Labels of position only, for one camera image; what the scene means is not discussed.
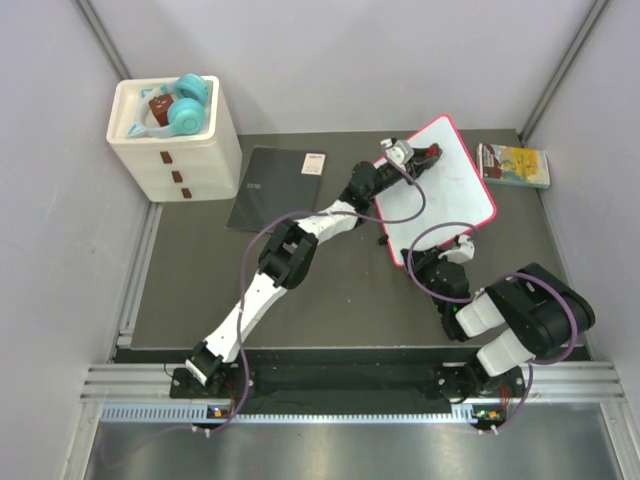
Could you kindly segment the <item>pink framed whiteboard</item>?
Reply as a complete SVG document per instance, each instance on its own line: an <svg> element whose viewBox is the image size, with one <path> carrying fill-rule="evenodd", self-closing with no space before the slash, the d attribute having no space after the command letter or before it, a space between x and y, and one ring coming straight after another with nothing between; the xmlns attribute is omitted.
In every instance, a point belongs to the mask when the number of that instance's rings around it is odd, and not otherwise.
<svg viewBox="0 0 640 480"><path fill-rule="evenodd" d="M408 143L415 149L436 143L442 155L417 179L425 198L416 187L400 180L375 199L377 212L386 221L422 212L410 222L383 226L392 262L399 268L404 266L403 249L420 251L448 243L467 232L470 225L481 227L491 222L497 213L495 202L450 116L436 117L412 134Z"/></svg>

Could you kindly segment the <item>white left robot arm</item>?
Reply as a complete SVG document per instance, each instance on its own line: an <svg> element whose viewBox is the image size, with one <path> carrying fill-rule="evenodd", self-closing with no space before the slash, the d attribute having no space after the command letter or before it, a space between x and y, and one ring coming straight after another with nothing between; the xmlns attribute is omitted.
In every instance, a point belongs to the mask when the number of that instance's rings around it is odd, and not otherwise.
<svg viewBox="0 0 640 480"><path fill-rule="evenodd" d="M371 221L394 225L418 218L427 206L426 194L417 183L443 154L439 144L413 148L396 138L381 142L384 161L357 163L337 200L319 212L294 211L272 221L258 233L271 236L258 257L250 283L240 274L240 299L225 320L199 342L185 361L192 384L205 396L216 396L226 387L225 364L233 362L264 313L288 291L297 288L310 269L317 248L333 237ZM410 216L380 219L369 215L376 197L405 181L421 198Z"/></svg>

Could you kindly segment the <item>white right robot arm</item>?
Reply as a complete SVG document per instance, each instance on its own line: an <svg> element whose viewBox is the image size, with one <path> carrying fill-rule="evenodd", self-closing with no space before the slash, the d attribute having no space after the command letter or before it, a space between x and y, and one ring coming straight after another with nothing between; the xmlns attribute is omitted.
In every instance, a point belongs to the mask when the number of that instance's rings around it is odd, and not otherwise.
<svg viewBox="0 0 640 480"><path fill-rule="evenodd" d="M464 366L467 384L478 395L492 394L503 375L524 362L552 362L595 325L589 302L538 263L472 294L463 267L470 255L462 247L401 254L411 279L433 300L448 338L464 342L505 328Z"/></svg>

